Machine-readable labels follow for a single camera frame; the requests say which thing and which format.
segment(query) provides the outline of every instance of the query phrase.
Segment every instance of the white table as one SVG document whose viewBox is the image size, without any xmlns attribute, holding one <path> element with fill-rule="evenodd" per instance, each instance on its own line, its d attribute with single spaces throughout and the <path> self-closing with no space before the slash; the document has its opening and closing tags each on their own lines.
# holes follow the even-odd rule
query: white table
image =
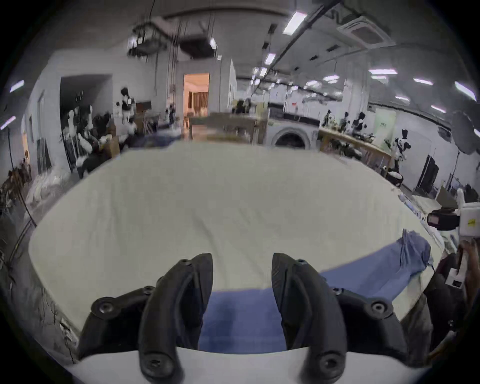
<svg viewBox="0 0 480 384">
<path fill-rule="evenodd" d="M 441 251 L 398 189 L 360 162 L 323 153 L 177 142 L 129 151 L 70 190 L 39 223 L 32 264 L 81 330 L 93 301 L 155 285 L 180 259 L 211 252 L 214 290 L 268 288 L 272 255 L 323 271 L 414 230 Z M 402 319 L 433 275 L 394 300 Z"/>
</svg>

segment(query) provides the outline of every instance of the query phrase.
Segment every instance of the wooden table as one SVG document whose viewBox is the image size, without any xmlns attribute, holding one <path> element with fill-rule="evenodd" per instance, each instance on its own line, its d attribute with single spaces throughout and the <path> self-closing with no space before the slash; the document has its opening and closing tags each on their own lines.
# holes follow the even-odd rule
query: wooden table
<svg viewBox="0 0 480 384">
<path fill-rule="evenodd" d="M 345 135 L 340 132 L 332 131 L 330 129 L 322 128 L 320 127 L 318 129 L 318 134 L 319 136 L 323 136 L 324 139 L 322 140 L 322 145 L 320 146 L 320 150 L 322 152 L 325 152 L 325 150 L 328 148 L 330 141 L 332 139 L 335 140 L 341 140 L 345 141 L 347 143 L 350 143 L 353 145 L 354 148 L 362 148 L 365 149 L 370 155 L 373 156 L 379 156 L 382 158 L 382 164 L 383 161 L 386 159 L 387 160 L 387 167 L 389 167 L 390 162 L 392 161 L 392 154 L 385 152 L 384 150 L 380 149 L 379 147 L 376 147 L 373 144 L 366 143 L 365 141 L 358 140 L 354 138 L 353 136 L 350 135 Z"/>
</svg>

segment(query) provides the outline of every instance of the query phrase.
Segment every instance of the cable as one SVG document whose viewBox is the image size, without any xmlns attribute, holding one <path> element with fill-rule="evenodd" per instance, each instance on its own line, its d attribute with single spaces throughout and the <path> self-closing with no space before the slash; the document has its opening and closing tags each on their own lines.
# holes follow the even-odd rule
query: cable
<svg viewBox="0 0 480 384">
<path fill-rule="evenodd" d="M 15 167 L 13 166 L 13 158 L 12 158 L 12 145 L 10 144 L 10 127 L 8 127 L 8 149 L 10 151 L 10 162 L 12 164 L 12 172 L 15 172 Z M 13 181 L 13 184 L 14 184 L 15 187 L 17 187 L 17 190 L 18 190 L 17 193 L 20 196 L 20 200 L 22 200 L 22 203 L 24 204 L 25 210 L 27 211 L 28 215 L 30 216 L 30 220 L 32 220 L 32 223 L 33 223 L 34 227 L 36 228 L 36 222 L 35 222 L 35 220 L 33 220 L 33 217 L 32 217 L 32 215 L 30 214 L 30 211 L 27 208 L 27 204 L 25 204 L 24 197 L 22 196 L 22 191 L 20 190 L 18 185 L 15 183 L 15 181 Z"/>
<path fill-rule="evenodd" d="M 152 9 L 150 10 L 150 16 L 148 16 L 149 19 L 152 18 L 152 11 L 153 11 L 153 7 L 155 7 L 155 1 L 156 0 L 153 0 Z"/>
</svg>

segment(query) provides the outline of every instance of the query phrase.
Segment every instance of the blue cloth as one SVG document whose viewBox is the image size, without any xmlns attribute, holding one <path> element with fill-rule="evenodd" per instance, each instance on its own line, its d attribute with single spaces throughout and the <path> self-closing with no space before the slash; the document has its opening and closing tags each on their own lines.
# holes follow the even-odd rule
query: blue cloth
<svg viewBox="0 0 480 384">
<path fill-rule="evenodd" d="M 429 243 L 404 230 L 395 243 L 321 275 L 331 287 L 392 301 L 429 260 Z M 286 350 L 281 322 L 271 288 L 212 292 L 199 349 L 232 354 L 281 352 Z"/>
</svg>

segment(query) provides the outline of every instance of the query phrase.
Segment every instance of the white device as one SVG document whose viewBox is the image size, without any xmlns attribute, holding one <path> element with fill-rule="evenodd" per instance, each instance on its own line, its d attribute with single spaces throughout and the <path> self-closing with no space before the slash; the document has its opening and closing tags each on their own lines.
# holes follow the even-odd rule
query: white device
<svg viewBox="0 0 480 384">
<path fill-rule="evenodd" d="M 465 203 L 465 195 L 462 189 L 457 193 L 458 209 L 456 214 L 460 216 L 460 224 L 458 226 L 459 239 L 472 241 L 472 239 L 480 238 L 480 203 Z M 477 243 L 474 241 L 473 246 L 475 254 L 478 254 Z M 452 268 L 448 273 L 445 283 L 451 287 L 463 289 L 465 285 L 465 275 L 467 274 L 468 255 L 459 249 L 460 267 Z"/>
</svg>

